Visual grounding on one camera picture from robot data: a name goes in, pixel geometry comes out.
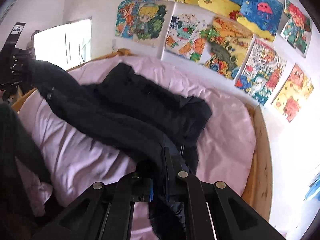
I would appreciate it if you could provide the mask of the black puffer jacket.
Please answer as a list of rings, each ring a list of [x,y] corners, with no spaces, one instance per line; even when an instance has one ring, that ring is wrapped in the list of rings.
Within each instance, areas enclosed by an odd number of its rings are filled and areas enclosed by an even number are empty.
[[[186,239],[184,205],[166,200],[164,148],[180,154],[184,171],[195,173],[197,141],[212,116],[201,98],[174,94],[117,64],[101,83],[81,85],[49,62],[29,60],[31,84],[51,110],[81,133],[112,146],[135,161],[153,180],[149,204],[159,239]]]

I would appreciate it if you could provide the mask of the bright window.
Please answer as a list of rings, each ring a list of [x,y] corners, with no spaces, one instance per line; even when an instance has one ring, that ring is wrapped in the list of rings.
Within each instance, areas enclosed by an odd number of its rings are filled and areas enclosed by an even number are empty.
[[[64,70],[91,60],[90,18],[46,29],[33,36],[35,59]]]

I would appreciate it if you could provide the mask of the pink bed sheet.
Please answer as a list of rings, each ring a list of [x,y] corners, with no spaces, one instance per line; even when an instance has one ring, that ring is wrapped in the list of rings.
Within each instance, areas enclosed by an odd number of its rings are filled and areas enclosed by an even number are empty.
[[[171,90],[135,73],[124,62],[68,73],[49,62],[28,60],[27,77],[40,94],[38,109],[21,113],[49,169],[58,203],[67,206],[94,178],[112,178],[136,166],[153,181],[150,223],[159,239],[185,239],[184,206],[172,200],[167,157],[208,180],[230,179],[242,193],[256,137],[247,108],[236,98],[197,87],[178,94],[181,76],[170,70]]]

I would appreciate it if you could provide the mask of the orange fruit painting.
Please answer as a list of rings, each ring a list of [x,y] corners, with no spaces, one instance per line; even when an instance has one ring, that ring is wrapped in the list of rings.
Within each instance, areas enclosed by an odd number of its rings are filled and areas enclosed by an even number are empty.
[[[161,59],[199,63],[215,15],[197,5],[175,3]]]

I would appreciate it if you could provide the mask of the pale yellow pig painting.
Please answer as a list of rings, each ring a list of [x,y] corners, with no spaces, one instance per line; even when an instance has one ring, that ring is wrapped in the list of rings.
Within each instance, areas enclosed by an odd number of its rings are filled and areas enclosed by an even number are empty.
[[[298,64],[295,64],[272,105],[291,122],[310,97],[314,87]]]

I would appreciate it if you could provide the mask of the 2024 calendar painting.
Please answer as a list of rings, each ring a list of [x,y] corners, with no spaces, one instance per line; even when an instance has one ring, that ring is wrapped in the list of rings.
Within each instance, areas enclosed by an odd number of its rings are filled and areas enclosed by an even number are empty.
[[[235,86],[264,105],[276,88],[286,65],[287,60],[270,44],[257,38]]]

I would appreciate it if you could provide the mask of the green hill flower painting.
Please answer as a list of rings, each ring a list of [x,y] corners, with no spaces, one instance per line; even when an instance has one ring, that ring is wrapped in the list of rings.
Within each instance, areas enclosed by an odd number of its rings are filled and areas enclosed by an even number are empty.
[[[242,66],[253,33],[241,24],[215,16],[200,58],[200,64],[233,80]]]

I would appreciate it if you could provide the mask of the anime girl painting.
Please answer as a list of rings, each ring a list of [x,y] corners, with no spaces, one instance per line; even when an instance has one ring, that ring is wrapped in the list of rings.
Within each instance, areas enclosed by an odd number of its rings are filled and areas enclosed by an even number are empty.
[[[124,0],[118,5],[115,36],[156,47],[167,14],[167,6],[161,3]]]

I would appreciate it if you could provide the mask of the pink jellyfish painting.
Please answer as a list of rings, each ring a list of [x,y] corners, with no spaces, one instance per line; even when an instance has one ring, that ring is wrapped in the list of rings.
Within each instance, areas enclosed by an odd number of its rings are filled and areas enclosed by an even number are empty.
[[[274,41],[283,4],[278,0],[243,0],[237,22],[255,35],[267,41]]]

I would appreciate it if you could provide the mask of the red hair child painting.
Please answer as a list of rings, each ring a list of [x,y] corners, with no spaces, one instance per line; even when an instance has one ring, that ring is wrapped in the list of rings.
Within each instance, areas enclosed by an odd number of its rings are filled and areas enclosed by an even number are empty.
[[[289,0],[285,0],[284,14],[288,17],[288,21],[280,33],[281,37],[306,57],[311,41],[312,21]]]

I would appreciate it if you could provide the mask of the wooden bed frame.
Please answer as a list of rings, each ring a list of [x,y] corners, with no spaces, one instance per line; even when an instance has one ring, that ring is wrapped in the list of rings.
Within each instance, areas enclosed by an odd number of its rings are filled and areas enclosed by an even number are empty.
[[[208,183],[224,181],[268,219],[272,167],[261,109],[242,103],[174,64],[133,56],[125,49],[75,67],[69,73],[80,84],[99,83],[120,62],[172,93],[194,95],[208,103],[213,114],[197,143],[197,177]],[[49,184],[42,183],[25,165],[17,164],[37,216],[44,214],[44,204],[51,196],[66,206],[94,182],[114,183],[135,168],[133,161],[119,150],[93,142],[60,120],[36,90],[21,97],[13,109],[40,148],[52,179]]]

